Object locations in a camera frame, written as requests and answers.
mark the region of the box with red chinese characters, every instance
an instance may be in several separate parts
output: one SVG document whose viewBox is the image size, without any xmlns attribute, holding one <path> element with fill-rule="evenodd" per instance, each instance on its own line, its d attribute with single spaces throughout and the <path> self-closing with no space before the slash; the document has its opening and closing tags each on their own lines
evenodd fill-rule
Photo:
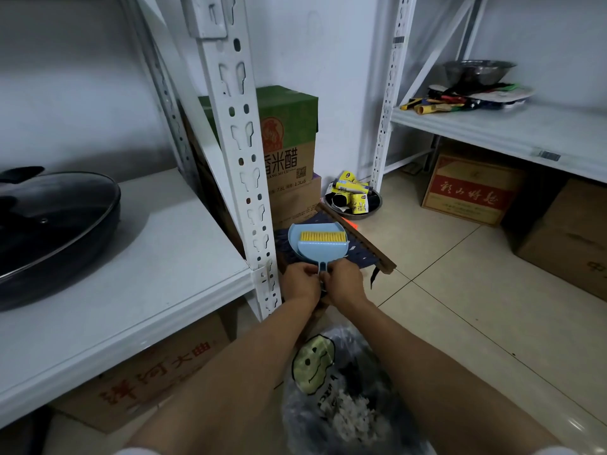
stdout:
<svg viewBox="0 0 607 455">
<path fill-rule="evenodd" d="M 422 206 L 497 226 L 523 186 L 518 160 L 446 139 Z"/>
<path fill-rule="evenodd" d="M 111 433 L 168 398 L 229 344 L 211 313 L 50 403 L 88 426 Z"/>
</svg>

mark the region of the human hand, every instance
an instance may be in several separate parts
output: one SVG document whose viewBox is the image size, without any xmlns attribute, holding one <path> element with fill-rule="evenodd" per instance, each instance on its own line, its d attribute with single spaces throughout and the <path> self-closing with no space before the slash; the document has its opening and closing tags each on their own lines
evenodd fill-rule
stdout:
<svg viewBox="0 0 607 455">
<path fill-rule="evenodd" d="M 280 290 L 285 300 L 300 298 L 316 305 L 321 298 L 318 267 L 311 263 L 292 263 L 280 279 Z"/>
<path fill-rule="evenodd" d="M 331 262 L 329 273 L 323 271 L 321 280 L 325 283 L 331 302 L 339 311 L 354 303 L 367 301 L 360 268 L 346 258 Z"/>
</svg>

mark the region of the tiled floor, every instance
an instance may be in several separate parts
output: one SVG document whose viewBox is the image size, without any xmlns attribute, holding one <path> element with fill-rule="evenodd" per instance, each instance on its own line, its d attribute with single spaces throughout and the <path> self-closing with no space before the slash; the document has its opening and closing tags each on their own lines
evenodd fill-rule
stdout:
<svg viewBox="0 0 607 455">
<path fill-rule="evenodd" d="M 500 229 L 420 207 L 424 179 L 384 178 L 384 206 L 360 231 L 398 265 L 365 290 L 413 333 L 457 359 L 580 453 L 607 448 L 607 303 L 512 254 Z M 330 309 L 323 322 L 339 318 Z M 254 323 L 237 310 L 240 335 Z M 278 387 L 240 454 L 287 454 Z M 64 417 L 46 455 L 110 454 L 145 416 L 110 436 Z"/>
</svg>

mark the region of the metal bowl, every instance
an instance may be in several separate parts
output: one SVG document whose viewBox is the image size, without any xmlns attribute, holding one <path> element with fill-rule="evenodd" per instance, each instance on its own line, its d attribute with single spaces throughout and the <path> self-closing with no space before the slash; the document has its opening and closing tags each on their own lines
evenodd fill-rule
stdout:
<svg viewBox="0 0 607 455">
<path fill-rule="evenodd" d="M 460 82 L 491 86 L 499 83 L 516 66 L 505 60 L 451 60 L 444 64 L 449 86 Z"/>
<path fill-rule="evenodd" d="M 381 208 L 381 206 L 383 204 L 383 200 L 378 191 L 373 190 L 373 188 L 369 188 L 369 191 L 370 191 L 369 194 L 377 195 L 377 197 L 379 198 L 379 204 L 375 209 L 368 212 L 367 214 L 348 214 L 347 212 L 342 212 L 342 210 L 340 208 L 338 208 L 337 206 L 333 206 L 332 201 L 327 201 L 326 198 L 323 198 L 322 200 L 325 202 L 325 204 L 327 204 L 327 206 L 329 206 L 335 212 L 340 214 L 342 217 L 344 217 L 348 220 L 362 220 L 364 218 L 370 217 L 371 215 L 375 214 Z"/>
</svg>

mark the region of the cartoon face print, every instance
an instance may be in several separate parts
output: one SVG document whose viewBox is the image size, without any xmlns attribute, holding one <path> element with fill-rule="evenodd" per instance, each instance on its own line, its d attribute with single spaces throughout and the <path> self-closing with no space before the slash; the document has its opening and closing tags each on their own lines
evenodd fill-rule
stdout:
<svg viewBox="0 0 607 455">
<path fill-rule="evenodd" d="M 335 359 L 335 344 L 321 335 L 310 338 L 293 358 L 291 373 L 297 386 L 306 394 L 314 394 L 327 377 L 327 369 Z"/>
</svg>

